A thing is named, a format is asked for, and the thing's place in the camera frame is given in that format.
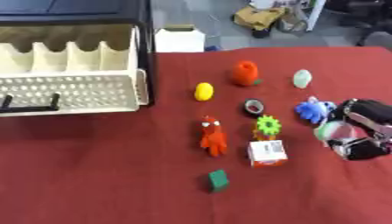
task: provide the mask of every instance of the dish rack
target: dish rack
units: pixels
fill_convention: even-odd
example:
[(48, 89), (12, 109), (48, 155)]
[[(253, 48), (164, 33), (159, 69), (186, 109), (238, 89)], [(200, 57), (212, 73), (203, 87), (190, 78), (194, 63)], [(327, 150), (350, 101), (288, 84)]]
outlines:
[[(65, 26), (40, 27), (28, 34), (19, 31), (33, 40), (27, 51), (21, 52), (14, 43), (0, 43), (0, 116), (125, 112), (151, 103), (150, 77), (138, 65), (138, 27), (132, 24), (62, 27)], [(46, 42), (53, 43), (60, 36), (66, 37), (62, 39), (64, 47), (54, 51)], [(99, 41), (90, 41), (88, 37)], [(110, 44), (118, 44), (120, 40), (113, 37), (122, 37), (128, 43), (115, 49)], [(84, 50), (78, 42), (80, 38), (85, 44), (96, 42), (97, 46)]]

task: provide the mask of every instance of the gray floor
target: gray floor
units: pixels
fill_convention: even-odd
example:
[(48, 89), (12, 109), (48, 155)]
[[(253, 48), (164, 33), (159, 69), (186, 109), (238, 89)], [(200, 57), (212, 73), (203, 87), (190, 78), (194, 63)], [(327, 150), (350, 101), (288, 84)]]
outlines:
[[(248, 0), (151, 0), (156, 28), (193, 24), (206, 34), (206, 46), (231, 50), (250, 46), (353, 46), (361, 30), (339, 27), (341, 15), (324, 10), (315, 29), (298, 37), (273, 30), (269, 38), (255, 39), (248, 29), (230, 21), (230, 16)], [(392, 49), (392, 36), (378, 32), (368, 46)]]

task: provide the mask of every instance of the orange ball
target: orange ball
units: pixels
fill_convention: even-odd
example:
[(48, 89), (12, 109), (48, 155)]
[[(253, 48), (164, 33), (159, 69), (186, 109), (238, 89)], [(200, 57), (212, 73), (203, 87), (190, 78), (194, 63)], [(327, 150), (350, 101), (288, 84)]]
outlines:
[(240, 61), (233, 71), (234, 83), (248, 87), (260, 83), (257, 65), (252, 61)]

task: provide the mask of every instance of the black tape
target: black tape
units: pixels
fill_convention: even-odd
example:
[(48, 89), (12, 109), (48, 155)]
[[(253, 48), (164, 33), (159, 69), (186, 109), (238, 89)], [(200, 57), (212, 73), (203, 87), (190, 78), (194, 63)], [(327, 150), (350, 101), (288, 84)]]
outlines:
[(247, 99), (243, 104), (245, 113), (252, 117), (259, 117), (264, 112), (264, 104), (257, 99)]

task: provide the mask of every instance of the robotic arm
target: robotic arm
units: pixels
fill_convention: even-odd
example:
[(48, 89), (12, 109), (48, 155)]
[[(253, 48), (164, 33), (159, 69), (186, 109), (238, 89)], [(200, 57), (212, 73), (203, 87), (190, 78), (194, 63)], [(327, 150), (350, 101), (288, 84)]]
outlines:
[(367, 137), (325, 139), (331, 149), (345, 159), (362, 160), (388, 155), (392, 145), (392, 106), (379, 101), (351, 99), (333, 110), (325, 122), (349, 124), (362, 128)]

